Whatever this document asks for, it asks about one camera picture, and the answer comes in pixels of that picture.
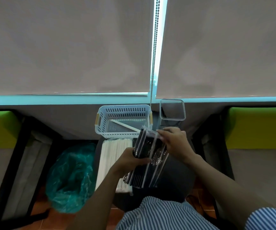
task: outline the green cushion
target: green cushion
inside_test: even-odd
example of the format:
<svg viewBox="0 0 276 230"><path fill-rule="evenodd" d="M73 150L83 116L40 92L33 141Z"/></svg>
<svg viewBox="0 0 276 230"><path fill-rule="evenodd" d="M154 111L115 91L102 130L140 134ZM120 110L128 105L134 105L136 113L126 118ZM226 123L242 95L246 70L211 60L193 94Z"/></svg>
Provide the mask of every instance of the green cushion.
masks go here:
<svg viewBox="0 0 276 230"><path fill-rule="evenodd" d="M228 149L276 149L276 107L232 107L224 131Z"/></svg>
<svg viewBox="0 0 276 230"><path fill-rule="evenodd" d="M11 111L0 111L0 148L14 148L21 123Z"/></svg>

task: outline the person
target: person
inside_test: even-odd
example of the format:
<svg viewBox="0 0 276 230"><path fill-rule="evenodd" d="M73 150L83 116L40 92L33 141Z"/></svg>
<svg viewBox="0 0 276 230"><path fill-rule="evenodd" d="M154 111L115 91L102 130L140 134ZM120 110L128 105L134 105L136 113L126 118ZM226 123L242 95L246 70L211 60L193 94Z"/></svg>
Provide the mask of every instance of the person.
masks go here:
<svg viewBox="0 0 276 230"><path fill-rule="evenodd" d="M167 145L167 152L194 170L237 228L276 230L276 208L244 189L195 154L185 132L177 127L157 131ZM136 166L150 162L149 158L133 157L132 151L133 148L125 149L67 230L106 229L119 179ZM186 201L179 203L148 196L143 199L139 208L124 214L116 229L210 230L218 228L204 219Z"/></svg>

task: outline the trash bag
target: trash bag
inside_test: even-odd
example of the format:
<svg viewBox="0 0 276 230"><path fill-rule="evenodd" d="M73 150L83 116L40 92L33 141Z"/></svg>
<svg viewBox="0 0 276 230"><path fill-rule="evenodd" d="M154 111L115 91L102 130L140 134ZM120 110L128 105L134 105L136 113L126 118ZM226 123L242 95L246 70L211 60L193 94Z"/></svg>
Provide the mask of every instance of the trash bag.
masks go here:
<svg viewBox="0 0 276 230"><path fill-rule="evenodd" d="M94 143L70 147L62 152L49 170L45 192L58 212L78 212L94 193L95 148Z"/></svg>

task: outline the table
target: table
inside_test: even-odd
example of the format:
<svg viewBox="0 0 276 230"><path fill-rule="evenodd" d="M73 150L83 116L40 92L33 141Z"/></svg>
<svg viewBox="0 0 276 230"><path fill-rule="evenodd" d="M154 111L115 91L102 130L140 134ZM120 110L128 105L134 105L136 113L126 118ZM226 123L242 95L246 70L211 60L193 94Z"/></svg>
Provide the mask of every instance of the table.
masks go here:
<svg viewBox="0 0 276 230"><path fill-rule="evenodd" d="M153 112L153 130L159 128L159 113ZM101 157L102 144L106 140L101 137L94 156L94 173L97 177ZM162 200L183 202L193 188L195 180L194 172L172 156L167 158L156 188L133 188L133 195L129 193L116 193L113 204L127 212L140 206L146 196L154 196Z"/></svg>

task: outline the person's left hand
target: person's left hand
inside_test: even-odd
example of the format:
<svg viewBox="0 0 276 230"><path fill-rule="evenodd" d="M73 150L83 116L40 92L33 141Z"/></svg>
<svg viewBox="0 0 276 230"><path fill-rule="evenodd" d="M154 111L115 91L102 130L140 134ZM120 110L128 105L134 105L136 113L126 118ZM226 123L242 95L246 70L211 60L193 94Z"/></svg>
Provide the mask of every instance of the person's left hand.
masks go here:
<svg viewBox="0 0 276 230"><path fill-rule="evenodd" d="M119 159L113 164L110 170L116 173L120 178L124 177L138 165L150 163L149 158L138 159L133 155L134 148L126 148Z"/></svg>

